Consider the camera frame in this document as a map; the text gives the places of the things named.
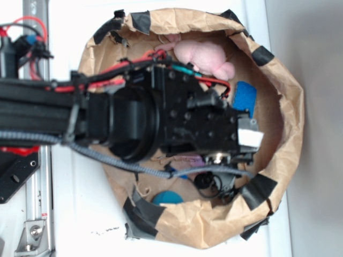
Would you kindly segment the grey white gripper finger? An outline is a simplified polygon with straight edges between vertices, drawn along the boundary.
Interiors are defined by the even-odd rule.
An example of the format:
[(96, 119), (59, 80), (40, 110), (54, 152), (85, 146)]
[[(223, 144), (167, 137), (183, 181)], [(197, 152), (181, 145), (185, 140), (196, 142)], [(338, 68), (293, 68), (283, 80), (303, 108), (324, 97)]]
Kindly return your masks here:
[(258, 123), (253, 118), (240, 118), (237, 126), (238, 144), (246, 147), (260, 147), (263, 132), (258, 128)]

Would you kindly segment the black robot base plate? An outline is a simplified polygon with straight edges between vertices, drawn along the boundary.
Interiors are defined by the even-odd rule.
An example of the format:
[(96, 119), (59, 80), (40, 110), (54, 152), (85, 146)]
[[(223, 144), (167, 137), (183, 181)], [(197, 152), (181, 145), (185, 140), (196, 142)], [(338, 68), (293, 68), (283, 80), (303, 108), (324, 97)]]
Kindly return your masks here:
[(40, 147), (1, 147), (1, 204), (7, 203), (40, 167)]

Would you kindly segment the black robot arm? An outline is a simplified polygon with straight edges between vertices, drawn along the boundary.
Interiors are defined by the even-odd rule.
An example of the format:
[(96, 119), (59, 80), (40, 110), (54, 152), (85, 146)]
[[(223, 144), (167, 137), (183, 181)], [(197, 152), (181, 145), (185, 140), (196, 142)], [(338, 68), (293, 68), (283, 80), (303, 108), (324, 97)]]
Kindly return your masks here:
[(251, 162), (263, 133), (248, 110), (236, 110), (216, 90), (202, 89), (183, 72), (153, 65), (130, 71), (113, 93), (31, 87), (1, 81), (1, 145), (32, 147), (58, 142), (106, 146), (137, 163), (160, 150)]

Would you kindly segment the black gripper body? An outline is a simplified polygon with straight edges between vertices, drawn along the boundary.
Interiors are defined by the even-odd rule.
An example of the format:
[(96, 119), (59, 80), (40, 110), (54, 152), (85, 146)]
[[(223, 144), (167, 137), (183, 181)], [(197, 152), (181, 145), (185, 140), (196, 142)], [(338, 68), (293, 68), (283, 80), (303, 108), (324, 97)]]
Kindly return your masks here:
[(183, 72), (154, 66), (152, 87), (161, 95), (161, 151), (167, 156), (198, 154), (214, 160), (230, 156), (232, 163), (252, 163), (253, 148), (238, 141), (239, 125), (250, 119), (248, 109), (236, 110), (213, 88)]

